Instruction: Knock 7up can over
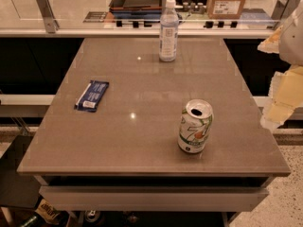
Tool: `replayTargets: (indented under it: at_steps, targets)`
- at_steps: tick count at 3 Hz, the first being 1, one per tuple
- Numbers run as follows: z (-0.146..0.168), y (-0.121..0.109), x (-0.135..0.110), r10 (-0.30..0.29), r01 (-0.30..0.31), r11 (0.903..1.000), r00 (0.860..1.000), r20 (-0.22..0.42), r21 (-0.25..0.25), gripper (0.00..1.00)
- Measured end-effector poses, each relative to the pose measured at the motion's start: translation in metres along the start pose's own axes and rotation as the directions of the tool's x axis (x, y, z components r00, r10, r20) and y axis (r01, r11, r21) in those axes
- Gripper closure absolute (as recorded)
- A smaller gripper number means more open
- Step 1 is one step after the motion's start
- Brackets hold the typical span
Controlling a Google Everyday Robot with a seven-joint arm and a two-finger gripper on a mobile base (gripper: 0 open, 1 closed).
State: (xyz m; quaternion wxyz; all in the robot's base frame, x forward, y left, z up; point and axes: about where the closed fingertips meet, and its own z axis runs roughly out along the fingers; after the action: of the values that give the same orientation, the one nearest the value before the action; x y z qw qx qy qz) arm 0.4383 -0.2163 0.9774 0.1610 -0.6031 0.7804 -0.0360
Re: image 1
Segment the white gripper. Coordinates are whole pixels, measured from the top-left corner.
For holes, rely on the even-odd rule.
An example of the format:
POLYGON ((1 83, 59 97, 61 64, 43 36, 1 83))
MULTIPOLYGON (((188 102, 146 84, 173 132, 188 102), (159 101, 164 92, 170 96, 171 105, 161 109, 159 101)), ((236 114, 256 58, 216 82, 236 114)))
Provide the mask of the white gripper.
POLYGON ((274 131, 303 103, 303 1, 275 32, 258 45, 258 51, 279 53, 292 66, 284 73, 275 72, 260 124, 274 131))

